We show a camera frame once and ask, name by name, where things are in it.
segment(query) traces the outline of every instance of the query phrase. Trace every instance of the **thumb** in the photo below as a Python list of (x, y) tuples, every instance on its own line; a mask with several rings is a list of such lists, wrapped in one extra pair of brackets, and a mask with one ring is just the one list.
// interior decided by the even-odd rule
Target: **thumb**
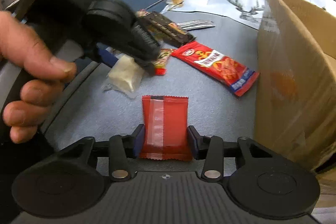
[(39, 79), (65, 82), (76, 73), (74, 63), (53, 56), (32, 28), (8, 12), (0, 12), (0, 55)]

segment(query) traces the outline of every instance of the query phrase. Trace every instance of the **cardboard box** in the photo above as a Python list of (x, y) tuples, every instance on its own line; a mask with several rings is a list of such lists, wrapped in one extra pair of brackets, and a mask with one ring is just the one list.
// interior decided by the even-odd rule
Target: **cardboard box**
[[(315, 170), (336, 152), (336, 18), (304, 0), (267, 0), (257, 43), (255, 140)], [(318, 178), (335, 200), (336, 169)]]

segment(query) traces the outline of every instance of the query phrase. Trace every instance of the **red snack bag with cartoon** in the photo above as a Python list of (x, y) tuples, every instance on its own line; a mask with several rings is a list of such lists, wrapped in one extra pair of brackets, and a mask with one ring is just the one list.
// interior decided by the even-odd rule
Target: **red snack bag with cartoon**
[(258, 72), (197, 41), (178, 48), (171, 55), (226, 84), (237, 96), (247, 92), (259, 76)]
[(143, 96), (145, 139), (140, 158), (190, 161), (187, 140), (188, 97)]

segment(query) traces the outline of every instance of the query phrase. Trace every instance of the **human hand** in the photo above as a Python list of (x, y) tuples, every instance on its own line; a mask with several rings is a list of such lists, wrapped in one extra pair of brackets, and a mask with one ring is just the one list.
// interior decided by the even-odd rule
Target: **human hand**
[(12, 127), (12, 141), (26, 142), (46, 118), (64, 83), (74, 78), (76, 65), (54, 57), (36, 32), (9, 12), (0, 12), (0, 60), (2, 58), (38, 78), (22, 87), (21, 101), (9, 103), (3, 111), (4, 122)]

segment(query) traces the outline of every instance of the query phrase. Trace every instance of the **crosshair symbol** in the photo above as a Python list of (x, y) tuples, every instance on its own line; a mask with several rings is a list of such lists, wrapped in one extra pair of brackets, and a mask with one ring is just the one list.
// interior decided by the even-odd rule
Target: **crosshair symbol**
[(171, 178), (171, 176), (168, 175), (168, 174), (164, 174), (164, 175), (161, 176), (161, 178), (163, 178), (164, 180), (168, 180), (168, 179)]

